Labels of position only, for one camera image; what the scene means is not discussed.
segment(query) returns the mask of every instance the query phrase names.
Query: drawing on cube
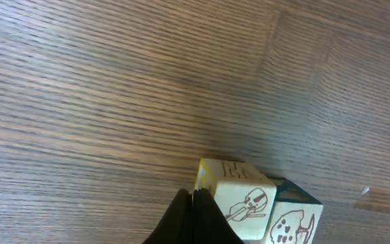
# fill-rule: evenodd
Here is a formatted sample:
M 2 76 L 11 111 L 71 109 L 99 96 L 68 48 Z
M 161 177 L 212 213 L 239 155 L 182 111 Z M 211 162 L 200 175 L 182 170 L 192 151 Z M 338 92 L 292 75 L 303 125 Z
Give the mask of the drawing on cube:
M 312 215 L 308 227 L 302 226 L 304 217 L 305 213 L 303 210 L 294 210 L 282 215 L 270 230 L 272 243 L 308 244 L 314 228 L 315 216 L 314 214 Z
M 239 202 L 230 207 L 229 214 L 225 217 L 227 221 L 240 222 L 247 218 L 262 218 L 265 213 L 261 213 L 267 206 L 267 195 L 260 188 L 250 191 L 243 202 Z
M 251 179 L 253 176 L 243 167 L 238 167 L 236 162 L 222 161 L 223 177 L 237 177 L 239 179 Z

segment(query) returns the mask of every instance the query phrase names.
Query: cube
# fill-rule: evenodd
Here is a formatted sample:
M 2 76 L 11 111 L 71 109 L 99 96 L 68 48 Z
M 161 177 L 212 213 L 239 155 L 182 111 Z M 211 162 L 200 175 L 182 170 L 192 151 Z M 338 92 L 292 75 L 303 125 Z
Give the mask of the cube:
M 264 237 L 276 194 L 275 184 L 249 163 L 201 159 L 195 189 L 212 194 L 242 240 Z
M 250 244 L 311 244 L 323 205 L 285 178 L 269 177 L 278 187 L 265 235 Z

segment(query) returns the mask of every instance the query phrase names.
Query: cartoon face drawing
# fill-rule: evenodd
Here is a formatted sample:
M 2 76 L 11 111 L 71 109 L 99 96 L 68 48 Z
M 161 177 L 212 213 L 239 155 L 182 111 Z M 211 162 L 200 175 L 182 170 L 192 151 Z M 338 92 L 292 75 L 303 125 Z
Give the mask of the cartoon face drawing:
M 282 215 L 270 230 L 270 240 L 274 244 L 307 244 L 314 228 L 312 215 L 307 228 L 302 227 L 305 217 L 303 210 L 294 210 Z
M 255 188 L 250 191 L 243 202 L 239 202 L 230 207 L 228 215 L 225 217 L 227 221 L 235 222 L 243 221 L 247 218 L 262 218 L 266 216 L 261 213 L 267 206 L 267 195 L 260 188 Z

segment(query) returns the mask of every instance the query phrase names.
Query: table surface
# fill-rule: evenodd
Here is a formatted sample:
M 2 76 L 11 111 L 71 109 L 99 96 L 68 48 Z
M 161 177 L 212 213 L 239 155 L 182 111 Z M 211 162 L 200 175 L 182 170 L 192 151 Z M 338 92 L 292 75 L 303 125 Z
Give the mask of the table surface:
M 390 1 L 0 0 L 0 243 L 141 243 L 201 156 L 390 243 Z

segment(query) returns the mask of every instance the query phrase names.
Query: brown line drawing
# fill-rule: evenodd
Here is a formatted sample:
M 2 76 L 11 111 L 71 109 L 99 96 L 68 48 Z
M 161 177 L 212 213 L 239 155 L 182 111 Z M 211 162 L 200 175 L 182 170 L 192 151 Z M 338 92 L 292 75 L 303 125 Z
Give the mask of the brown line drawing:
M 225 169 L 225 165 L 222 163 L 222 169 L 223 169 L 223 177 L 226 177 L 227 176 L 227 170 Z
M 293 225 L 287 226 L 287 216 L 291 217 L 291 215 L 294 215 L 293 216 L 294 218 L 297 217 L 299 219 L 299 226 L 293 226 Z M 302 209 L 289 211 L 289 212 L 281 215 L 281 217 L 279 217 L 279 219 L 275 222 L 275 224 L 272 226 L 272 228 L 270 230 L 270 239 L 272 240 L 272 243 L 274 243 L 274 244 L 276 244 L 276 243 L 277 244 L 279 244 L 279 243 L 287 244 L 287 243 L 294 242 L 294 244 L 297 244 L 297 235 L 301 234 L 301 233 L 306 233 L 302 244 L 308 244 L 308 242 L 312 236 L 314 222 L 315 222 L 316 217 L 313 214 L 311 216 L 310 221 L 309 221 L 308 227 L 302 227 L 302 220 L 304 217 L 305 217 L 305 213 Z
M 249 177 L 244 173 L 244 169 L 242 169 L 242 175 L 243 175 L 246 179 L 249 179 Z
M 237 165 L 236 165 L 236 162 L 234 162 L 234 169 L 236 170 L 237 177 L 240 179 L 240 174 L 237 172 Z
M 260 188 L 250 191 L 243 202 L 239 202 L 230 207 L 229 214 L 225 216 L 227 221 L 240 222 L 247 218 L 262 218 L 265 213 L 261 213 L 267 206 L 268 198 L 266 193 Z

